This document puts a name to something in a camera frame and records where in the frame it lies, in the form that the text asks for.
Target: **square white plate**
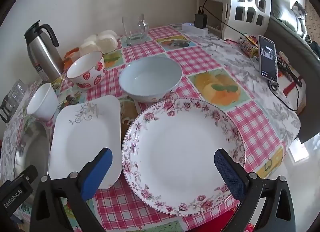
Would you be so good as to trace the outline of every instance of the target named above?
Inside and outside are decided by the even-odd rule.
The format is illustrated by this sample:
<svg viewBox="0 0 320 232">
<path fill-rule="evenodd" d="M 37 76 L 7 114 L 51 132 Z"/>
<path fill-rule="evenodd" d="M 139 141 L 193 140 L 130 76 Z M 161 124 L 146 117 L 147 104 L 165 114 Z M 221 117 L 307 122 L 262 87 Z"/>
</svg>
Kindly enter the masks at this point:
<svg viewBox="0 0 320 232">
<path fill-rule="evenodd" d="M 103 147 L 112 164 L 99 189 L 108 189 L 121 174 L 120 102 L 112 95 L 65 107 L 57 116 L 49 159 L 51 179 L 80 172 Z"/>
</svg>

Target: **label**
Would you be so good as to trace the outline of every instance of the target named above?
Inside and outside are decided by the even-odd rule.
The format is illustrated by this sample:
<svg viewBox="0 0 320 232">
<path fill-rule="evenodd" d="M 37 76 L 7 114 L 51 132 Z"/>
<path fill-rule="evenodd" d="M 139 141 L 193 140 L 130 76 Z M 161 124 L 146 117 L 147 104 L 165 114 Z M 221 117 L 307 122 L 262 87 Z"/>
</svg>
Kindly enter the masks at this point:
<svg viewBox="0 0 320 232">
<path fill-rule="evenodd" d="M 7 196 L 2 202 L 5 208 L 8 208 L 18 197 L 22 194 L 22 189 L 18 187 L 15 192 L 12 192 L 10 196 Z"/>
<path fill-rule="evenodd" d="M 39 76 L 42 78 L 43 81 L 48 81 L 49 77 L 47 76 L 47 74 L 44 72 L 44 70 L 42 69 L 41 65 L 39 63 L 37 63 L 35 65 L 35 69 L 38 72 Z"/>
</svg>

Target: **stuffed toy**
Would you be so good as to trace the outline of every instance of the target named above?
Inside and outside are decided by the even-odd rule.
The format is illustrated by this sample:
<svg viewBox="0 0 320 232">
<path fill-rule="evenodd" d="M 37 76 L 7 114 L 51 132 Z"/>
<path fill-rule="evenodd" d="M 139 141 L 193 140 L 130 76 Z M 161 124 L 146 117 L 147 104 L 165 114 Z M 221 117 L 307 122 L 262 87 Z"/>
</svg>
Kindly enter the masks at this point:
<svg viewBox="0 0 320 232">
<path fill-rule="evenodd" d="M 304 39 L 307 35 L 307 28 L 306 28 L 306 11 L 305 9 L 302 7 L 302 5 L 296 1 L 293 6 L 292 6 L 292 11 L 295 14 L 295 16 L 297 17 L 297 21 L 300 21 L 301 24 L 301 31 L 303 33 L 302 38 Z"/>
</svg>

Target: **black lid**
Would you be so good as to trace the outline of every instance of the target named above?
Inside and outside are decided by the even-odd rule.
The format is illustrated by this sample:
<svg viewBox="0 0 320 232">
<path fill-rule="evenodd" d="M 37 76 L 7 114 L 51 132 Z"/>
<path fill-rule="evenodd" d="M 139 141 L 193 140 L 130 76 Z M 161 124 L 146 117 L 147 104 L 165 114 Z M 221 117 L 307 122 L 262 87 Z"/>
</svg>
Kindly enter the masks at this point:
<svg viewBox="0 0 320 232">
<path fill-rule="evenodd" d="M 27 45 L 42 33 L 42 31 L 39 30 L 39 22 L 40 20 L 34 23 L 30 28 L 27 29 L 26 33 L 23 35 L 27 41 Z"/>
</svg>

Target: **power strip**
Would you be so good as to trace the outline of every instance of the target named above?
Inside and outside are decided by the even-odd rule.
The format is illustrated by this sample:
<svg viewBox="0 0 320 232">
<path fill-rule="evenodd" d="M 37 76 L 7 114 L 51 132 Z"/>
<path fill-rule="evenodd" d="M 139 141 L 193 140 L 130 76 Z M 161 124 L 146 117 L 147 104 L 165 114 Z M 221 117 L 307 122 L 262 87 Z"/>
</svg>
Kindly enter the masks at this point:
<svg viewBox="0 0 320 232">
<path fill-rule="evenodd" d="M 204 28 L 204 29 L 196 28 L 194 23 L 183 23 L 182 30 L 185 32 L 190 32 L 203 37 L 206 36 L 209 32 L 208 28 Z"/>
</svg>

